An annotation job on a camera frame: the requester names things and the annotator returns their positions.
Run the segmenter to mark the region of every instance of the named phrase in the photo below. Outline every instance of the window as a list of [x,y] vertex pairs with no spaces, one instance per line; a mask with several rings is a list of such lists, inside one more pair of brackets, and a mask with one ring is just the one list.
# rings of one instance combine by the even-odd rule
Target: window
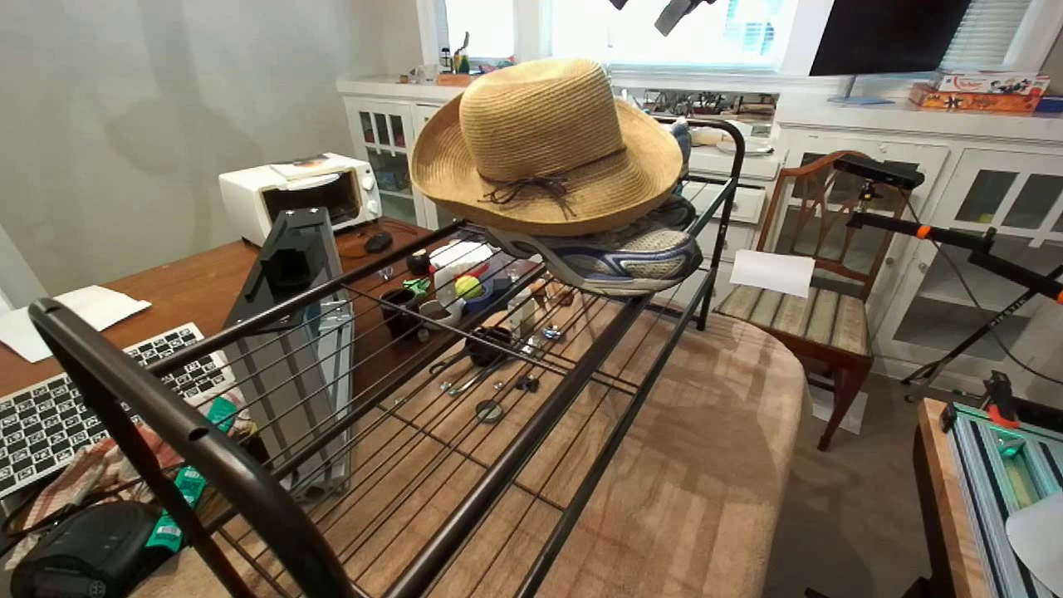
[[621,65],[773,71],[784,56],[795,0],[717,0],[693,8],[668,35],[653,19],[665,0],[552,8],[552,56]]
[[[696,4],[672,35],[653,30],[668,0],[417,0],[439,8],[439,56],[473,33],[467,56],[592,56],[612,65],[676,65],[804,77],[829,0]],[[950,71],[1037,71],[1063,26],[1063,0],[969,0],[944,56]]]
[[947,71],[1001,71],[1030,0],[969,0],[959,30],[941,60]]
[[446,42],[453,54],[467,33],[467,56],[515,56],[510,0],[446,0]]

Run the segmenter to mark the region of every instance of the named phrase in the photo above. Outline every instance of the cardboard box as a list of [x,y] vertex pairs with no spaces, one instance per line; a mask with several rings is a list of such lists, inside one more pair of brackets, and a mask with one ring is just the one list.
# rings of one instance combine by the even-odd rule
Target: cardboard box
[[1008,73],[1008,71],[982,71],[982,73],[947,73],[941,77],[941,92],[1044,92],[1049,78],[1039,78],[1037,73]]
[[1033,92],[944,92],[933,82],[909,85],[909,107],[918,109],[944,109],[944,114],[1033,114],[1044,88]]

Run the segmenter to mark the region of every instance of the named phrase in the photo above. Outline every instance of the keyboard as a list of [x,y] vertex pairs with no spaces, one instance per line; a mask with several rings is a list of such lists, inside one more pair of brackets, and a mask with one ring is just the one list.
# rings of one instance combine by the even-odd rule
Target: keyboard
[[[204,331],[193,321],[167,328],[154,340],[125,344],[125,355],[141,366],[155,366],[193,341]],[[234,370],[218,353],[209,353],[181,370],[162,376],[177,396],[190,405],[209,403],[217,393],[234,389]],[[65,376],[42,380],[0,399],[0,498],[65,468],[83,449],[105,437],[103,423],[83,405],[75,385]]]

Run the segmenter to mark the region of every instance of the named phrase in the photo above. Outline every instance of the paper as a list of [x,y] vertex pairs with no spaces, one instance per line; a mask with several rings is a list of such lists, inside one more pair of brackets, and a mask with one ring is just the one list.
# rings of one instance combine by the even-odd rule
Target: paper
[[1010,547],[1054,592],[1063,596],[1063,490],[1008,518]]
[[818,258],[738,249],[731,284],[757,284],[807,298]]
[[[149,310],[149,303],[103,288],[103,284],[83,284],[73,293],[56,297],[56,303],[70,304],[75,315],[83,315],[92,328],[110,328],[133,312]],[[0,341],[11,344],[28,361],[50,360],[52,353],[42,344],[31,321],[31,310],[12,310],[0,315]]]

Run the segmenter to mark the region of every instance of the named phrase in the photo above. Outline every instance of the chair leg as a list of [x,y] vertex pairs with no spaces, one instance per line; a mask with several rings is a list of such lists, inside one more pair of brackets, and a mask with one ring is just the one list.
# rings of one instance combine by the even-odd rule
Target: chair leg
[[834,437],[841,420],[851,412],[854,399],[860,396],[868,372],[871,372],[871,366],[834,372],[834,412],[829,412],[823,435],[822,435],[822,445],[818,445],[822,453],[829,453],[829,437]]

